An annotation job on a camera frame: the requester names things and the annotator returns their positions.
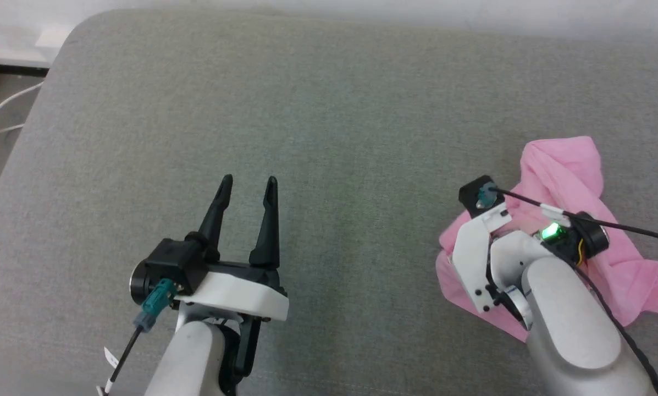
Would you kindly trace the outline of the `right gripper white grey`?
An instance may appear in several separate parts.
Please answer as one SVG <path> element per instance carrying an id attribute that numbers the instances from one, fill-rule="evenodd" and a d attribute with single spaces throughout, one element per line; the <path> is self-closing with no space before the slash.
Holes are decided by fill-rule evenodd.
<path id="1" fill-rule="evenodd" d="M 481 211 L 458 231 L 451 263 L 477 313 L 503 306 L 530 330 L 534 316 L 524 287 L 530 264 L 555 257 L 577 268 L 609 248 L 607 232 L 588 213 L 575 218 L 559 208 L 543 208 L 542 213 L 551 223 L 535 233 L 515 229 L 497 236 L 512 221 L 506 208 Z"/>

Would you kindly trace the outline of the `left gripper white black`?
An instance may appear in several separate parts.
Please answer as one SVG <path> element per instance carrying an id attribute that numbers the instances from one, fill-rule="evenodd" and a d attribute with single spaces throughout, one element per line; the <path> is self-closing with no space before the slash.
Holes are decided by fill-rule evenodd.
<path id="1" fill-rule="evenodd" d="M 223 216 L 230 203 L 233 176 L 226 174 L 200 225 L 207 238 L 205 262 L 218 262 L 218 243 Z M 289 299 L 279 286 L 278 180 L 268 178 L 263 197 L 264 215 L 255 248 L 249 254 L 252 267 L 201 263 L 191 271 L 190 284 L 180 291 L 178 323 L 220 318 L 241 322 L 246 317 L 286 321 Z"/>

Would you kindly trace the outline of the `pink garment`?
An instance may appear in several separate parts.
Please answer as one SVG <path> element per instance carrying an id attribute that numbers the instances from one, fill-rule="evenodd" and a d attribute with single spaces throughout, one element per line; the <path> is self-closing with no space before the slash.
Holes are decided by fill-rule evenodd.
<path id="1" fill-rule="evenodd" d="M 527 143 L 520 160 L 521 177 L 514 192 L 570 212 L 585 211 L 615 222 L 601 200 L 604 181 L 601 157 L 590 137 L 535 140 Z M 477 309 L 462 288 L 450 263 L 459 228 L 470 215 L 462 212 L 442 232 L 436 273 L 447 301 L 472 314 Z M 643 312 L 658 314 L 658 261 L 645 259 L 621 230 L 609 230 L 610 248 L 583 265 L 613 315 L 627 326 Z"/>

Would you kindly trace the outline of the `grey fabric sofa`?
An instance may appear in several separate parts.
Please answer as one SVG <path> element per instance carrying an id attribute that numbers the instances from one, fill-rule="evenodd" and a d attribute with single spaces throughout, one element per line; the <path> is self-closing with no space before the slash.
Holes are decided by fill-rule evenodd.
<path id="1" fill-rule="evenodd" d="M 591 137 L 618 222 L 658 232 L 658 47 L 116 10 L 65 41 L 0 177 L 0 396 L 97 396 L 129 279 L 234 177 L 223 259 L 279 184 L 286 322 L 246 396 L 541 396 L 524 343 L 449 303 L 438 238 L 526 143 Z"/>

